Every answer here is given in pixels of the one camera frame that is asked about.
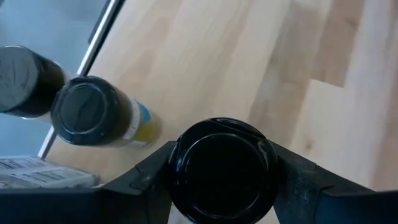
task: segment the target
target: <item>black cap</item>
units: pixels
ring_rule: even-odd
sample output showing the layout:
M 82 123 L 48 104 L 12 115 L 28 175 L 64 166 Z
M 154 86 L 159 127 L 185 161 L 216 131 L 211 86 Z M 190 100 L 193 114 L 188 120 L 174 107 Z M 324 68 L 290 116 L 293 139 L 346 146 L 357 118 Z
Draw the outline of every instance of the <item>black cap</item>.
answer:
M 0 113 L 36 117 L 48 112 L 63 85 L 60 68 L 53 67 L 25 47 L 1 47 Z
M 78 77 L 62 88 L 51 109 L 58 135 L 71 144 L 97 145 L 110 141 L 117 119 L 115 89 L 98 77 Z
M 185 131 L 170 155 L 170 196 L 194 223 L 255 223 L 274 203 L 276 165 L 258 130 L 235 119 L 208 119 Z

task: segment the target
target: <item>light wood surface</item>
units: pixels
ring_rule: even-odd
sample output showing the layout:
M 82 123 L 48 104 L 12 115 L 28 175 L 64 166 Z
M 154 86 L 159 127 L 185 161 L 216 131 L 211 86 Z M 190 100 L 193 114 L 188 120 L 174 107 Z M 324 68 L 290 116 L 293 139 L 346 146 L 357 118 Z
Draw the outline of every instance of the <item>light wood surface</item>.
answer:
M 160 138 L 141 149 L 57 138 L 47 159 L 107 182 L 229 116 L 359 184 L 398 189 L 397 64 L 393 0 L 129 0 L 90 75 L 152 110 Z

